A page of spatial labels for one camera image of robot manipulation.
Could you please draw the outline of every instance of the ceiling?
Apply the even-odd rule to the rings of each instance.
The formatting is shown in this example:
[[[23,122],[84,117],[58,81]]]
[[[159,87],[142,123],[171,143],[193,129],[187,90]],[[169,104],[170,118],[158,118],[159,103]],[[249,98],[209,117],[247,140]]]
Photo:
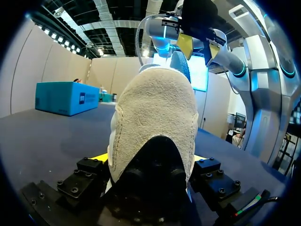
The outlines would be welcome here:
[[[95,4],[98,2],[107,4],[107,8],[111,14],[109,19],[101,19],[102,17]],[[163,0],[160,13],[174,10],[177,2],[178,0]],[[238,31],[237,28],[234,28],[235,24],[233,24],[233,21],[228,22],[226,20],[230,20],[228,10],[234,7],[235,4],[238,4],[239,0],[215,0],[214,2],[218,7],[219,16],[213,27],[223,31],[227,35],[228,43],[235,43],[235,41],[238,43],[237,40],[245,37],[245,34],[242,34],[243,31]],[[147,4],[148,0],[46,0],[39,10],[32,14],[32,20],[68,39],[83,49],[81,54],[87,55],[89,58],[99,57],[97,51],[99,48],[108,56],[118,56],[121,54],[127,57],[134,57],[136,56],[135,32],[137,26],[116,26],[116,28],[109,29],[110,32],[117,32],[117,35],[112,37],[108,33],[108,29],[98,28],[94,24],[112,22],[112,20],[116,22],[141,21],[145,17]],[[61,17],[53,17],[55,10],[60,7],[63,7],[72,21],[75,22],[73,24],[82,29],[81,33]],[[93,28],[90,27],[87,29],[88,24],[92,24]],[[142,30],[139,39],[141,45],[143,39]],[[87,40],[93,43],[92,48],[85,48]],[[151,44],[150,56],[155,52]]]

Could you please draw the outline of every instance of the monitor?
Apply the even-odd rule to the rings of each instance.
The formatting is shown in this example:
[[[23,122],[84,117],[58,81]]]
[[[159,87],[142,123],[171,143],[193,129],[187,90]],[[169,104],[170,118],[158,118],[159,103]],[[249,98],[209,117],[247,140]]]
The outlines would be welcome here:
[[[237,129],[243,129],[245,127],[246,116],[236,112],[234,127]]]

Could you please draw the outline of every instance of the bolt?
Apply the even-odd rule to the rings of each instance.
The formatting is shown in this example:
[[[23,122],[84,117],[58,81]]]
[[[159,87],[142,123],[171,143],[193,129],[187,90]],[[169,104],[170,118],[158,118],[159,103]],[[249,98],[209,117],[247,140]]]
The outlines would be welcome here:
[[[234,181],[234,184],[235,184],[235,186],[239,187],[240,186],[240,181],[236,180],[236,181]]]
[[[79,189],[77,187],[74,187],[73,189],[71,189],[72,193],[77,193],[79,191]]]
[[[39,194],[39,197],[40,197],[40,199],[44,199],[44,198],[45,198],[45,195],[44,195],[43,193],[40,193],[40,194]]]
[[[35,206],[37,204],[37,201],[32,199],[32,205]]]
[[[225,190],[224,188],[220,188],[220,189],[218,190],[218,192],[220,193],[220,196],[224,196],[225,193],[226,193],[226,190]]]
[[[212,177],[212,174],[211,174],[211,173],[206,173],[206,177],[207,177],[207,178],[211,178],[211,177]]]

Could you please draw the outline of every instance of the cable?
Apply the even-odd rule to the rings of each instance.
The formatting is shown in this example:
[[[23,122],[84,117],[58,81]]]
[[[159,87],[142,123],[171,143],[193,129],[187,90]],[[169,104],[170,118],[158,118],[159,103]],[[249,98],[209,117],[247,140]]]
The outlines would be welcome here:
[[[146,21],[148,18],[151,18],[151,17],[160,17],[160,16],[166,16],[166,14],[154,14],[154,15],[149,15],[149,16],[146,16],[145,18],[143,18],[142,21],[140,21],[138,27],[137,27],[137,30],[136,30],[136,35],[135,35],[135,51],[136,51],[136,54],[138,56],[138,59],[139,59],[139,62],[141,64],[141,66],[143,66],[143,61],[142,61],[142,57],[141,57],[141,52],[140,52],[140,48],[139,48],[139,31],[142,27],[142,24],[144,23],[144,21]]]
[[[230,84],[230,86],[231,86],[231,89],[232,89],[233,93],[235,93],[236,95],[239,95],[239,93],[237,93],[237,92],[234,91],[234,88],[232,87],[232,84],[231,84],[231,82],[230,82],[230,79],[229,79],[229,76],[228,76],[228,74],[227,74],[227,72],[226,72],[225,67],[223,67],[223,69],[224,69],[224,72],[225,72],[225,74],[226,74],[226,76],[227,76],[227,79],[228,79],[228,81],[229,81],[229,84]]]
[[[242,211],[240,214],[238,214],[237,216],[242,217],[243,215],[248,214],[249,212],[253,211],[254,209],[268,203],[268,202],[278,202],[279,200],[281,200],[279,197],[271,197],[268,199],[264,199],[264,200],[259,200],[257,203],[255,203],[253,206],[250,206],[248,209]]]

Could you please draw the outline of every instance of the computer screen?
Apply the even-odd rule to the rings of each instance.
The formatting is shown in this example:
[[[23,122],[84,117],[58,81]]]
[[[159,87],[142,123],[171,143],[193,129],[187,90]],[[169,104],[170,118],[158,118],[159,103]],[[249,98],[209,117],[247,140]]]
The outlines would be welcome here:
[[[153,63],[161,66],[170,66],[171,57],[166,59],[160,57],[158,53],[154,54]],[[205,59],[201,56],[191,56],[187,61],[192,88],[199,91],[207,91],[208,68],[205,65]]]
[[[245,127],[246,116],[240,113],[236,113],[234,127],[237,129],[242,129]]]

